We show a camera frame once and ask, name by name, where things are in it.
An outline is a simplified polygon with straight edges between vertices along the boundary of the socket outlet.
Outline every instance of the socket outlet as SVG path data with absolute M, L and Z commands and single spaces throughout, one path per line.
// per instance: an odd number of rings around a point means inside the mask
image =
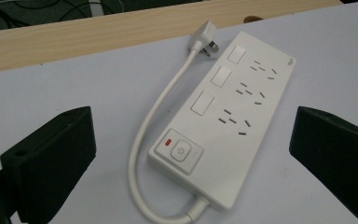
M 235 203 L 296 60 L 240 32 L 148 158 L 218 210 Z

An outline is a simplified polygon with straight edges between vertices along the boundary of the cord strain relief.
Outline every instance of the cord strain relief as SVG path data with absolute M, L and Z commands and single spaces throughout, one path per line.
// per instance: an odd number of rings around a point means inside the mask
M 202 48 L 203 48 L 202 42 L 199 40 L 194 42 L 193 46 L 191 47 L 191 49 L 195 50 L 197 53 L 199 53 L 202 50 Z
M 209 206 L 209 201 L 202 196 L 198 196 L 193 206 L 187 211 L 187 215 L 191 218 L 192 222 L 195 222 L 206 207 Z

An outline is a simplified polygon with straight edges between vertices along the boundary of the individual outlet switch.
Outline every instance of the individual outlet switch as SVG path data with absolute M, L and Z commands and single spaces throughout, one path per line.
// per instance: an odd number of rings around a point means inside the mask
M 191 110 L 199 115 L 203 115 L 213 99 L 214 97 L 210 93 L 203 91 L 193 106 L 191 106 Z
M 246 52 L 246 49 L 244 49 L 241 46 L 235 46 L 234 50 L 230 53 L 228 56 L 228 60 L 232 63 L 239 63 L 240 59 L 242 58 L 243 54 Z
M 212 78 L 212 83 L 218 87 L 223 87 L 230 74 L 231 70 L 222 66 Z
M 203 153 L 200 146 L 173 129 L 166 132 L 154 151 L 186 175 L 191 174 Z

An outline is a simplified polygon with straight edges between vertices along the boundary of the cable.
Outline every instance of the cable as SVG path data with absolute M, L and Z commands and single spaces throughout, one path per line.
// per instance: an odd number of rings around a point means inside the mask
M 112 8 L 110 8 L 109 6 L 107 6 L 107 5 L 103 4 L 103 3 L 88 2 L 88 3 L 83 3 L 83 4 L 80 4 L 80 5 L 77 5 L 77 6 L 73 7 L 73 8 L 71 8 L 69 11 L 67 11 L 65 14 L 63 14 L 63 16 L 61 16 L 58 21 L 62 21 L 67 15 L 69 15 L 69 13 L 71 13 L 74 10 L 77 10 L 80 7 L 83 7 L 83 6 L 86 6 L 86 5 L 92 5 L 92 4 L 101 5 L 101 6 L 105 7 L 105 8 L 107 8 L 111 14 L 115 14 L 115 12 L 112 10 Z
M 23 21 L 18 21 L 12 17 L 10 17 L 5 11 L 0 9 L 0 18 L 3 19 L 6 23 L 7 23 L 7 28 L 12 28 L 11 23 L 13 23 L 14 25 L 16 25 L 17 27 L 21 27 L 21 26 L 30 26 L 30 24 L 23 22 Z
M 75 4 L 71 3 L 68 0 L 63 0 L 66 4 L 71 5 L 71 7 L 76 7 Z M 86 14 L 84 14 L 84 12 L 82 12 L 82 10 L 80 10 L 80 8 L 77 8 L 77 11 L 84 17 L 87 18 Z
M 138 187 L 138 181 L 136 177 L 136 162 L 138 158 L 139 153 L 139 147 L 141 145 L 142 139 L 144 138 L 145 131 L 151 121 L 151 119 L 156 114 L 159 106 L 163 102 L 163 100 L 166 98 L 166 96 L 169 94 L 173 86 L 176 84 L 176 82 L 179 80 L 179 78 L 185 73 L 186 69 L 191 65 L 196 55 L 205 48 L 208 44 L 213 43 L 212 38 L 214 36 L 214 32 L 216 30 L 216 27 L 208 21 L 203 26 L 199 28 L 199 30 L 191 37 L 190 39 L 190 54 L 188 55 L 188 58 L 186 62 L 183 64 L 183 66 L 179 69 L 179 71 L 176 73 L 176 75 L 172 78 L 170 83 L 167 85 L 167 87 L 164 89 L 164 91 L 161 93 L 161 95 L 158 97 L 156 102 L 153 104 L 150 111 L 147 113 L 144 122 L 141 125 L 141 128 L 139 129 L 135 140 L 132 144 L 131 154 L 129 158 L 129 166 L 128 166 L 128 179 L 129 179 L 129 185 L 130 185 L 130 191 L 133 200 L 135 201 L 136 205 L 138 206 L 139 210 L 144 214 L 145 217 L 147 217 L 149 220 L 155 222 L 155 223 L 161 223 L 161 224 L 183 224 L 183 223 L 191 223 L 195 221 L 202 211 L 209 206 L 209 202 L 207 199 L 205 199 L 202 196 L 198 196 L 196 201 L 193 203 L 193 205 L 190 207 L 190 209 L 186 212 L 186 214 L 181 215 L 180 217 L 162 217 L 158 214 L 156 214 L 145 202 L 144 197 L 142 196 L 141 191 Z
M 0 4 L 9 3 L 9 2 L 28 2 L 32 0 L 2 0 L 0 1 Z
M 22 6 L 20 5 L 17 1 L 14 1 L 14 5 L 16 5 L 17 7 L 21 7 L 21 8 L 24 8 L 24 9 L 43 9 L 43 8 L 46 8 L 46 7 L 52 7 L 54 5 L 56 5 L 57 3 L 59 3 L 61 0 L 56 0 L 55 2 L 52 2 L 46 6 L 42 6 L 42 7 L 25 7 L 25 6 Z
M 118 0 L 118 2 L 121 4 L 121 12 L 124 12 L 124 4 L 121 2 L 121 0 Z

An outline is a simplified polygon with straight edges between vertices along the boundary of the white power cord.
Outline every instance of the white power cord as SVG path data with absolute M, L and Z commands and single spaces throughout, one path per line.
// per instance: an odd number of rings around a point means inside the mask
M 131 195 L 136 205 L 138 206 L 139 210 L 142 212 L 142 214 L 145 217 L 147 217 L 149 220 L 153 221 L 154 223 L 184 224 L 184 223 L 194 222 L 200 216 L 200 214 L 205 210 L 205 208 L 210 204 L 208 200 L 206 200 L 204 197 L 199 195 L 197 196 L 197 199 L 193 203 L 193 205 L 188 209 L 188 211 L 185 214 L 181 215 L 180 217 L 162 217 L 156 214 L 147 205 L 144 197 L 142 196 L 142 193 L 139 190 L 137 176 L 136 176 L 136 162 L 138 158 L 139 146 L 141 145 L 141 142 L 144 138 L 147 126 L 149 125 L 150 120 L 155 115 L 162 101 L 165 99 L 165 97 L 171 91 L 173 86 L 176 84 L 176 82 L 186 71 L 186 69 L 190 66 L 196 55 L 201 50 L 206 51 L 204 48 L 208 45 L 211 46 L 211 48 L 214 51 L 218 50 L 217 45 L 215 45 L 215 43 L 212 41 L 215 31 L 216 31 L 216 27 L 210 21 L 207 21 L 199 28 L 199 30 L 195 34 L 192 35 L 189 42 L 190 54 L 188 55 L 185 64 L 176 73 L 176 75 L 172 78 L 171 82 L 168 84 L 168 86 L 164 89 L 164 91 L 158 97 L 156 102 L 153 104 L 152 108 L 146 115 L 145 120 L 142 123 L 141 128 L 139 129 L 135 137 L 135 140 L 133 141 L 130 159 L 129 159 L 129 166 L 128 166 L 128 179 L 130 184 Z

